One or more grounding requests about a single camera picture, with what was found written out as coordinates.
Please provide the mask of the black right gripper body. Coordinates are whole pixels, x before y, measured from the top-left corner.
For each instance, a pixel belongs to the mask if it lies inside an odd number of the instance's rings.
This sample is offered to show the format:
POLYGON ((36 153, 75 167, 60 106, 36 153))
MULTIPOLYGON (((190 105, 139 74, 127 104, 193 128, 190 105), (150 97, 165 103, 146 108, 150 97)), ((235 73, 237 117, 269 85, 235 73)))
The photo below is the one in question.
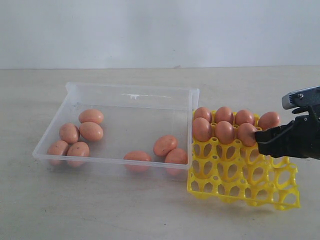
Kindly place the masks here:
POLYGON ((297 116, 288 124, 283 125, 284 143, 283 155, 306 159, 320 159, 320 106, 307 105, 299 107, 294 114, 308 112, 307 115, 297 116))

